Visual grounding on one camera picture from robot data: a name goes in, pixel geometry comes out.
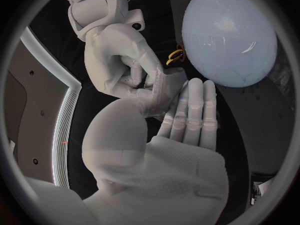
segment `balloon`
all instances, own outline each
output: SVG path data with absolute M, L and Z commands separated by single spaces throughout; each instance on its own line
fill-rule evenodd
M 250 0 L 191 0 L 182 37 L 193 66 L 227 87 L 259 82 L 268 75 L 277 55 L 276 33 Z

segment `light blue balloon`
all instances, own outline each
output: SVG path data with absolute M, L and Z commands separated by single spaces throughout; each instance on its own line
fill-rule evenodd
M 192 0 L 183 18 L 187 57 L 206 78 L 242 88 L 274 66 L 276 33 L 250 0 Z

